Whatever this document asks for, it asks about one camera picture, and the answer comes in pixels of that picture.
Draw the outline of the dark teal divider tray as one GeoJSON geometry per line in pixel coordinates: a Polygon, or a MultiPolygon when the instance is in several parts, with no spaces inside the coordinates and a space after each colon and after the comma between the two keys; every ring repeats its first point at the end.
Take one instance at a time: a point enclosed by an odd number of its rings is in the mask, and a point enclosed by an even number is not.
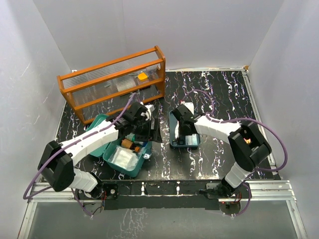
{"type": "Polygon", "coordinates": [[[179,121],[169,112],[169,143],[173,148],[197,148],[200,145],[199,134],[182,135],[179,133],[179,121]]]}

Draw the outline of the blue white bandage packet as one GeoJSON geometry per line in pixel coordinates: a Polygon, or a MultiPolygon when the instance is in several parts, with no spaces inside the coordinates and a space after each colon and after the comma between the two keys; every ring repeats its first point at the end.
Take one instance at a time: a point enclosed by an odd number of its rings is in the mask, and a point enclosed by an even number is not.
{"type": "Polygon", "coordinates": [[[198,146],[200,144],[200,136],[198,134],[186,135],[185,144],[190,146],[198,146]]]}

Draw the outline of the teal medicine kit box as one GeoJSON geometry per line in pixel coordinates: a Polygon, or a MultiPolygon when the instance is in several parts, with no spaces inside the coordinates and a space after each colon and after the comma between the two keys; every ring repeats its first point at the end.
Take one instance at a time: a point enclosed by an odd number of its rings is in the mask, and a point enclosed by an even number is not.
{"type": "Polygon", "coordinates": [[[117,139],[104,144],[90,154],[103,158],[114,170],[134,178],[139,173],[144,161],[150,158],[152,154],[152,142],[138,144],[135,141],[134,143],[140,147],[139,152],[122,147],[122,140],[117,139]]]}

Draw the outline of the clear bag of gauze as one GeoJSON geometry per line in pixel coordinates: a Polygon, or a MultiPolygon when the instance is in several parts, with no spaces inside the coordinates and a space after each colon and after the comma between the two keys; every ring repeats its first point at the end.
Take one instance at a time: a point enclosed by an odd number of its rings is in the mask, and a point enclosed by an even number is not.
{"type": "Polygon", "coordinates": [[[109,162],[127,171],[132,171],[137,166],[139,158],[136,153],[130,149],[117,146],[109,162]]]}

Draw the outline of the black small scissors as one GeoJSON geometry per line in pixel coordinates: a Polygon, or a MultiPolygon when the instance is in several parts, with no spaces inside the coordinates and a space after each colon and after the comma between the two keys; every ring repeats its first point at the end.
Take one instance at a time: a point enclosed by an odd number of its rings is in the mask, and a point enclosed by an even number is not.
{"type": "Polygon", "coordinates": [[[185,144],[185,136],[179,133],[179,124],[174,128],[172,144],[173,146],[185,144]]]}

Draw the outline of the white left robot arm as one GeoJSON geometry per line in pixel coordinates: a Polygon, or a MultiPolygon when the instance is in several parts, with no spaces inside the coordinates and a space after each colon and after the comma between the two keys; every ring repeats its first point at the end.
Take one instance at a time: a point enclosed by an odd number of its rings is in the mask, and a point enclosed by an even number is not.
{"type": "Polygon", "coordinates": [[[106,117],[101,123],[75,137],[58,143],[49,142],[38,171],[56,192],[66,188],[78,189],[97,199],[103,193],[103,182],[92,172],[84,172],[75,166],[87,155],[103,145],[122,139],[130,133],[139,141],[161,142],[160,126],[152,117],[153,105],[134,102],[121,113],[106,117]]]}

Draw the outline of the brown medicine bottle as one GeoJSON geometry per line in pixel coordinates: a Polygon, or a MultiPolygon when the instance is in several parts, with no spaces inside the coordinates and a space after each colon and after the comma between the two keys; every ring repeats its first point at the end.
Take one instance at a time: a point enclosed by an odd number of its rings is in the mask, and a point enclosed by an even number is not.
{"type": "Polygon", "coordinates": [[[135,144],[134,142],[132,142],[126,138],[124,138],[122,140],[121,147],[133,150],[136,153],[140,152],[140,150],[141,150],[140,146],[138,146],[137,144],[135,144]]]}

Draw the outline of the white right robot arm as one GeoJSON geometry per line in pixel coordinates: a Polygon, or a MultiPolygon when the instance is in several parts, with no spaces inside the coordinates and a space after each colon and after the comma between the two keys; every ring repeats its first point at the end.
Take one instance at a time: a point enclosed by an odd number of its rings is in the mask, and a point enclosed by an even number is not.
{"type": "Polygon", "coordinates": [[[209,194],[235,197],[245,179],[272,152],[258,126],[249,120],[222,122],[203,114],[195,115],[185,105],[178,106],[172,114],[179,123],[181,135],[203,134],[220,139],[231,147],[235,162],[217,186],[206,190],[209,194]]]}

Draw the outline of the white green-labelled bottle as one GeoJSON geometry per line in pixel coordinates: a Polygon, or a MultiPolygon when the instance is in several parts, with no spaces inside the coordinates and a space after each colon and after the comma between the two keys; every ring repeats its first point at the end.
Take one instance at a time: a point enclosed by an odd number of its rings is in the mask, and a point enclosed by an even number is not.
{"type": "Polygon", "coordinates": [[[125,139],[134,142],[135,141],[135,134],[130,133],[130,134],[125,136],[125,139]]]}

